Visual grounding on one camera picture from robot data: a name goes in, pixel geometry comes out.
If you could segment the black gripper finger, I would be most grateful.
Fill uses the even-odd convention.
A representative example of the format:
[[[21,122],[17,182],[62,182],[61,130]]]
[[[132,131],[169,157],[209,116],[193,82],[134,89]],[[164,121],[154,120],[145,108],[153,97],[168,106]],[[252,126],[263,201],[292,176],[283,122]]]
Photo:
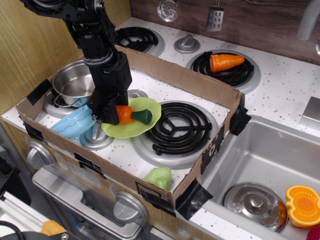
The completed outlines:
[[[115,99],[116,106],[128,106],[129,105],[129,98],[127,91],[119,91],[117,93],[117,98]]]
[[[96,104],[93,107],[93,114],[102,123],[111,125],[120,123],[116,104],[113,100]]]

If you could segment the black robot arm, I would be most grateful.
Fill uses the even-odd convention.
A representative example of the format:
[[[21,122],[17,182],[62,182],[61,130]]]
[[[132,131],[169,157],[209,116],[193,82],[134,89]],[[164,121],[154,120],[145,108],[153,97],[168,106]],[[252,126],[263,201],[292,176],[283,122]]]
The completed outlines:
[[[82,50],[95,89],[88,102],[94,117],[102,123],[120,123],[117,106],[129,104],[132,83],[127,55],[115,47],[115,25],[102,0],[24,0],[33,13],[61,19],[77,47]]]

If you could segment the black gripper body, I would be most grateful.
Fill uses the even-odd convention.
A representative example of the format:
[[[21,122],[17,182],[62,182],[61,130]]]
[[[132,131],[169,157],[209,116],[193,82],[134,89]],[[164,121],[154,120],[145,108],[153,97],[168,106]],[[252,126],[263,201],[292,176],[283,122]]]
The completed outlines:
[[[88,106],[94,109],[96,104],[114,101],[119,91],[128,91],[132,76],[127,55],[123,52],[113,54],[109,61],[87,62],[95,89]]]

